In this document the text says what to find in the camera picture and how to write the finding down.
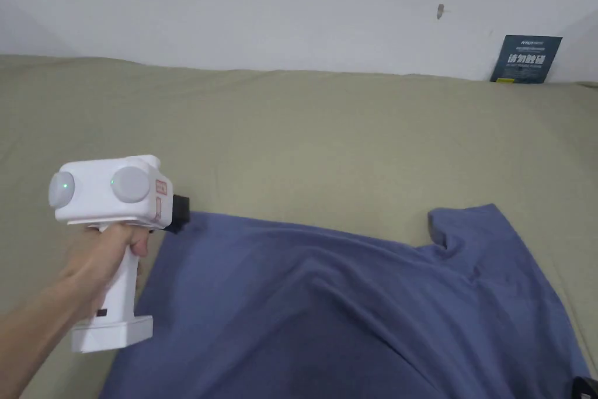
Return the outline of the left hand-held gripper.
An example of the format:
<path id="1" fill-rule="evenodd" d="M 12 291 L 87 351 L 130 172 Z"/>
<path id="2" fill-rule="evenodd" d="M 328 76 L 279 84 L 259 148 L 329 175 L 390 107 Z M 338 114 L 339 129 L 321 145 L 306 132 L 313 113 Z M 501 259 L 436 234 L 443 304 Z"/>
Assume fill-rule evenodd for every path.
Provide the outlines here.
<path id="1" fill-rule="evenodd" d="M 154 155 L 69 162 L 54 174 L 48 202 L 58 221 L 104 231 L 113 223 L 178 233 L 190 221 L 190 200 L 175 193 Z M 125 348 L 153 335 L 153 319 L 134 315 L 138 257 L 129 249 L 95 316 L 72 330 L 72 350 Z"/>

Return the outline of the person's left hand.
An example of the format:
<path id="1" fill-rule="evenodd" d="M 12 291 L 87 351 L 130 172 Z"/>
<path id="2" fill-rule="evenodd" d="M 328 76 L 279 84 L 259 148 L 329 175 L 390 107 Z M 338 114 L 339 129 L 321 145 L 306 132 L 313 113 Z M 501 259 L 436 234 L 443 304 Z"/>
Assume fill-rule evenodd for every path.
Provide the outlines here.
<path id="1" fill-rule="evenodd" d="M 116 223 L 103 231 L 84 228 L 72 239 L 59 284 L 73 310 L 73 324 L 95 316 L 128 251 L 147 256 L 149 236 L 148 228 Z"/>

